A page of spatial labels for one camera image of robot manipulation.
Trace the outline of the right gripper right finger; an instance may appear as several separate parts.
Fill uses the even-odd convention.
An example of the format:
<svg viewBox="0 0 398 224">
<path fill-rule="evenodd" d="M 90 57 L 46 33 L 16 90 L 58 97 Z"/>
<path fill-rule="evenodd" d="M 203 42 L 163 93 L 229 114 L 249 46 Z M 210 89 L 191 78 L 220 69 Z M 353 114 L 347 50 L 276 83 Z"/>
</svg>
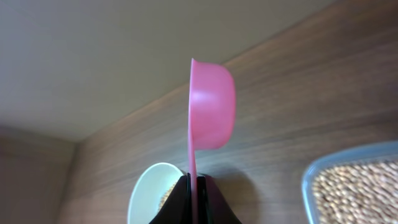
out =
<svg viewBox="0 0 398 224">
<path fill-rule="evenodd" d="M 234 214 L 209 175 L 197 178 L 198 223 L 199 224 L 242 224 Z"/>
</svg>

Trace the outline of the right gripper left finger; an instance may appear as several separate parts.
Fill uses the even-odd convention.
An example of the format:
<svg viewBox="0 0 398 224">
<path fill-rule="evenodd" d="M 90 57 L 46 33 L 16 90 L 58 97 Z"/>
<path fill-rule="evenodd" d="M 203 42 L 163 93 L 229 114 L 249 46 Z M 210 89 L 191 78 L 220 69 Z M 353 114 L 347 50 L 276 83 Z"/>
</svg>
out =
<svg viewBox="0 0 398 224">
<path fill-rule="evenodd" d="M 150 224 L 191 224 L 192 196 L 190 174 L 179 178 L 160 212 Z"/>
</svg>

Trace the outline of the pink plastic measuring scoop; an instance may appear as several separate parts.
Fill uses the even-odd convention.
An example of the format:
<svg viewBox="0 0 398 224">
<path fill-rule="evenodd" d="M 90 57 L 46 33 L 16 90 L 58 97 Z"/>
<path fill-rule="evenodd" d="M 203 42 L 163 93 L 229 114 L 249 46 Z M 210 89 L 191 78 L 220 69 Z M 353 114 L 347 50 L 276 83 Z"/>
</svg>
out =
<svg viewBox="0 0 398 224">
<path fill-rule="evenodd" d="M 230 139 L 236 114 L 236 90 L 230 72 L 215 63 L 191 61 L 188 101 L 188 163 L 192 223 L 198 223 L 195 152 L 223 147 Z"/>
</svg>

